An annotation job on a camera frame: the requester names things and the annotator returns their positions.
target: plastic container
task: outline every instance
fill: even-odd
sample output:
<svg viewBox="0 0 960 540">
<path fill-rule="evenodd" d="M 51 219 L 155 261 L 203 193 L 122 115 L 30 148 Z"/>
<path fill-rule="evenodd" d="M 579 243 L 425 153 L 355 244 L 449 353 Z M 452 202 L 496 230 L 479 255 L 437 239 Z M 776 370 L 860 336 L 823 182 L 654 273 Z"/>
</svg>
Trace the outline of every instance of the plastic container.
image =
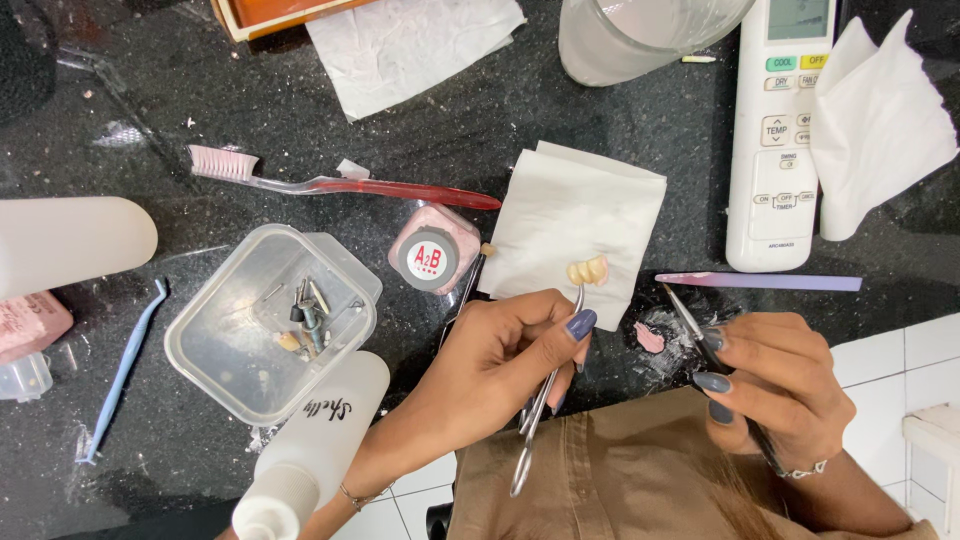
<svg viewBox="0 0 960 540">
<path fill-rule="evenodd" d="M 53 385 L 47 362 L 40 353 L 0 365 L 0 400 L 28 402 Z"/>
<path fill-rule="evenodd" d="M 444 205 L 418 209 L 396 237 L 387 260 L 419 290 L 453 290 L 480 253 L 480 232 Z"/>
<path fill-rule="evenodd" d="M 276 342 L 303 278 L 320 288 L 329 344 L 304 362 Z M 383 285 L 327 233 L 264 225 L 250 233 L 171 323 L 170 363 L 238 419 L 273 426 L 376 326 Z"/>
<path fill-rule="evenodd" d="M 0 300 L 136 268 L 156 226 L 119 197 L 0 201 Z"/>
<path fill-rule="evenodd" d="M 73 326 L 73 315 L 50 294 L 0 301 L 0 364 L 39 353 Z"/>
<path fill-rule="evenodd" d="M 340 490 L 389 383 L 387 364 L 360 351 L 298 404 L 256 460 L 253 484 L 233 510 L 240 540 L 297 538 L 310 514 Z"/>
<path fill-rule="evenodd" d="M 581 85 L 629 81 L 706 48 L 755 0 L 564 0 L 560 60 Z"/>
</svg>

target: red toothbrush handle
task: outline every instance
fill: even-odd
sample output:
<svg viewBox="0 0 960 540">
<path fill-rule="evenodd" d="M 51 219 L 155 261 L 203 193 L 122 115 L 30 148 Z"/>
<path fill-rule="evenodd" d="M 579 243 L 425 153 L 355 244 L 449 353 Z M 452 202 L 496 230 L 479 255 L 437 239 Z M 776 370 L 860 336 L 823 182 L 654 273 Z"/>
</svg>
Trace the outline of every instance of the red toothbrush handle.
<svg viewBox="0 0 960 540">
<path fill-rule="evenodd" d="M 473 191 L 464 191 L 439 185 L 407 184 L 404 182 L 385 182 L 382 180 L 324 180 L 320 185 L 330 191 L 352 191 L 354 193 L 374 193 L 401 199 L 418 199 L 430 203 L 467 207 L 469 209 L 496 210 L 501 206 L 490 195 Z"/>
</svg>

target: handwritten label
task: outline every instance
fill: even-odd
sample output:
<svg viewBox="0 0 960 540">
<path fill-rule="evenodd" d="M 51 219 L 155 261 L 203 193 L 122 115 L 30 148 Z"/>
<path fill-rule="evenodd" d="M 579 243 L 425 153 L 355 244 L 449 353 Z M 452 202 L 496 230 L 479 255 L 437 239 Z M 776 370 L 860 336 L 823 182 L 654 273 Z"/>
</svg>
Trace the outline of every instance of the handwritten label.
<svg viewBox="0 0 960 540">
<path fill-rule="evenodd" d="M 353 411 L 353 407 L 349 403 L 344 402 L 343 398 L 340 398 L 336 402 L 332 400 L 323 400 L 321 402 L 315 402 L 310 400 L 306 405 L 303 406 L 303 411 L 306 412 L 307 418 L 313 418 L 317 416 L 317 413 L 321 410 L 329 409 L 330 417 L 327 418 L 328 422 L 333 422 L 333 419 L 343 420 L 347 416 L 348 412 Z"/>
</svg>

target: white plastic bottle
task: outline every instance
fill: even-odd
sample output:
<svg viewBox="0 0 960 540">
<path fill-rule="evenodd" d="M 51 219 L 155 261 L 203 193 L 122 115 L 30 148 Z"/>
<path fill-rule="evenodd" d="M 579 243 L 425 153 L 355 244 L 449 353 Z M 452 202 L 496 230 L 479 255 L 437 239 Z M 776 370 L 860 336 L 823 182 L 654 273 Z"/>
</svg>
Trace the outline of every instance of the white plastic bottle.
<svg viewBox="0 0 960 540">
<path fill-rule="evenodd" d="M 0 300 L 150 260 L 154 221 L 119 197 L 0 201 Z"/>
<path fill-rule="evenodd" d="M 389 383 L 387 364 L 357 351 L 297 405 L 257 459 L 253 484 L 233 510 L 240 540 L 297 538 L 310 514 L 340 491 Z"/>
</svg>

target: gray nail polish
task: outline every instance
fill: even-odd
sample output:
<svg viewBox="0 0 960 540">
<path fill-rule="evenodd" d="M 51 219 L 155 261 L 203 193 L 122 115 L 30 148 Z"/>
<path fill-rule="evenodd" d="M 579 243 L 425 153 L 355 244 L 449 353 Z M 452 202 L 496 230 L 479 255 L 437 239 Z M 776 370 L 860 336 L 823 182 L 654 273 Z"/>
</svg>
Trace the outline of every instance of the gray nail polish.
<svg viewBox="0 0 960 540">
<path fill-rule="evenodd" d="M 694 373 L 693 381 L 704 390 L 709 390 L 710 392 L 726 394 L 730 391 L 730 381 L 726 377 L 715 373 Z"/>
<path fill-rule="evenodd" d="M 570 322 L 566 323 L 566 330 L 570 332 L 570 335 L 573 336 L 573 339 L 580 341 L 581 339 L 587 337 L 587 334 L 593 330 L 593 326 L 597 324 L 597 313 L 593 309 L 584 309 L 583 311 L 577 313 L 570 319 Z"/>
<path fill-rule="evenodd" d="M 557 411 L 560 410 L 560 407 L 564 406 L 564 400 L 565 400 L 565 399 L 566 399 L 566 394 L 564 393 L 564 394 L 560 397 L 560 400 L 557 401 L 557 406 L 550 408 L 550 411 L 553 412 L 553 415 L 554 415 L 554 416 L 557 416 Z"/>
<path fill-rule="evenodd" d="M 719 351 L 720 349 L 723 349 L 723 336 L 719 331 L 717 333 L 708 333 L 707 331 L 704 331 L 704 343 L 712 350 Z"/>
<path fill-rule="evenodd" d="M 710 418 L 717 424 L 729 424 L 733 421 L 733 411 L 714 400 L 710 400 L 707 411 L 710 413 Z"/>
</svg>

